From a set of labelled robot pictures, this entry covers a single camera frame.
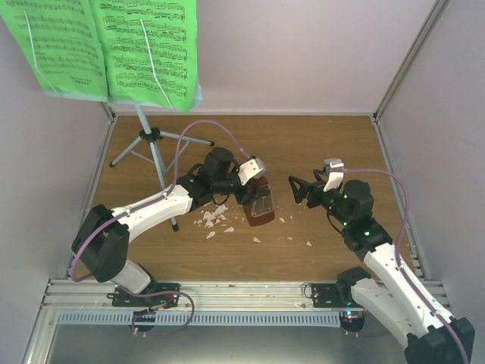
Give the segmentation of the clear metronome cover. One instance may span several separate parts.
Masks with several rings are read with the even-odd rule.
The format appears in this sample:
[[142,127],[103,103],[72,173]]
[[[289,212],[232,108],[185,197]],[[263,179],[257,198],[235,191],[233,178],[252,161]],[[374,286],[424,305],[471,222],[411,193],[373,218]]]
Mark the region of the clear metronome cover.
[[271,214],[273,211],[274,211],[274,201],[273,201],[271,188],[270,188],[270,194],[268,196],[266,196],[263,199],[254,201],[252,203],[250,213],[253,218],[259,218],[263,215]]

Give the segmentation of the wooden metronome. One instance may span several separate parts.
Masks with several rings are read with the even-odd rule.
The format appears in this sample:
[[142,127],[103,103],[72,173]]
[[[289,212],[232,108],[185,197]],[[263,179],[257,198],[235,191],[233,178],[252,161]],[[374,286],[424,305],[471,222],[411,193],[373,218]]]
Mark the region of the wooden metronome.
[[251,227],[262,226],[275,219],[274,199],[266,177],[250,183],[247,199],[242,206]]

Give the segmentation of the light blue music stand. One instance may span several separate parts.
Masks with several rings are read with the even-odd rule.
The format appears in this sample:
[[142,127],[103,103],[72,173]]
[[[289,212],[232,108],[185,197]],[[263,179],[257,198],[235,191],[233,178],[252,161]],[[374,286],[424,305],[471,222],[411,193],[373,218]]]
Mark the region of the light blue music stand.
[[[138,137],[131,144],[129,144],[116,158],[114,158],[109,163],[109,167],[110,168],[115,167],[124,157],[126,157],[129,154],[133,154],[143,160],[146,160],[147,162],[152,163],[155,166],[159,183],[161,185],[161,188],[164,190],[167,187],[165,182],[165,175],[170,169],[174,167],[174,161],[172,161],[168,165],[165,163],[162,157],[161,151],[158,147],[158,142],[166,138],[177,140],[180,137],[180,135],[175,133],[164,132],[160,130],[158,127],[152,127],[149,123],[149,120],[142,106],[140,104],[135,104],[134,108],[136,110],[136,115],[139,119],[142,129],[139,132]],[[148,144],[149,150],[152,155],[151,158],[145,157],[135,151],[135,148],[142,141],[145,141]]]

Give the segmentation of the green sheet music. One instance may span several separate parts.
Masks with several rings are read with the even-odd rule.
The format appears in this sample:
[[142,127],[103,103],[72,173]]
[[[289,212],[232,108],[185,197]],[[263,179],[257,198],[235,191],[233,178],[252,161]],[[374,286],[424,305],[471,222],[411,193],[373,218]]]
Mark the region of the green sheet music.
[[2,1],[1,17],[45,93],[108,101],[105,61],[88,1]]
[[187,112],[198,84],[195,1],[91,1],[109,97]]

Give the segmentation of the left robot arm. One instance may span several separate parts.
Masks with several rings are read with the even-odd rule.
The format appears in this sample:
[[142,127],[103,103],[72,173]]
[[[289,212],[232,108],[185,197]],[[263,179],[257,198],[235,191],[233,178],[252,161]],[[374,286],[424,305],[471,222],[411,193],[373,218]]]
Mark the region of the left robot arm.
[[271,194],[266,171],[259,158],[238,163],[230,150],[216,147],[159,193],[116,209],[102,204],[93,207],[71,245],[71,265],[82,262],[97,282],[121,286],[137,305],[148,306],[155,300],[157,281],[128,259],[130,243],[147,230],[213,201],[216,195],[234,196],[254,225],[267,223],[266,218],[250,215],[254,204]]

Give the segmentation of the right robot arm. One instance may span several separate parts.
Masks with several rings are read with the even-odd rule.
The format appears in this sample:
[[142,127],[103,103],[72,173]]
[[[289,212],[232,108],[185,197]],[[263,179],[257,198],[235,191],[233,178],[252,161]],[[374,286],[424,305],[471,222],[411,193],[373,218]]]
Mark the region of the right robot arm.
[[343,172],[326,167],[314,171],[310,183],[289,177],[295,201],[321,206],[336,219],[345,245],[362,267],[337,277],[336,300],[369,311],[401,344],[408,363],[469,363],[475,330],[456,318],[426,289],[407,266],[398,243],[374,218],[374,197],[362,180],[342,182]]

